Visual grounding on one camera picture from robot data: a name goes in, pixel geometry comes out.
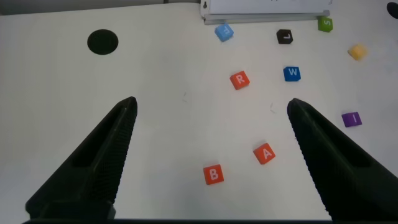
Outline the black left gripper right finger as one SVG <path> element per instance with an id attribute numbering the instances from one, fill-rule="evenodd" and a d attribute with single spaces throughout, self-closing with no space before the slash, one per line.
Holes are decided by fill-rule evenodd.
<path id="1" fill-rule="evenodd" d="M 397 221 L 397 177 L 312 105 L 294 98 L 287 115 L 321 200 L 338 221 Z"/>

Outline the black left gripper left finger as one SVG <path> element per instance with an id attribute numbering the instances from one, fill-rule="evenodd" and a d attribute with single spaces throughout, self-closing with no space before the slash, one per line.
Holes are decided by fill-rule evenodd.
<path id="1" fill-rule="evenodd" d="M 136 117 L 133 96 L 117 103 L 26 202 L 30 219 L 113 219 Z"/>

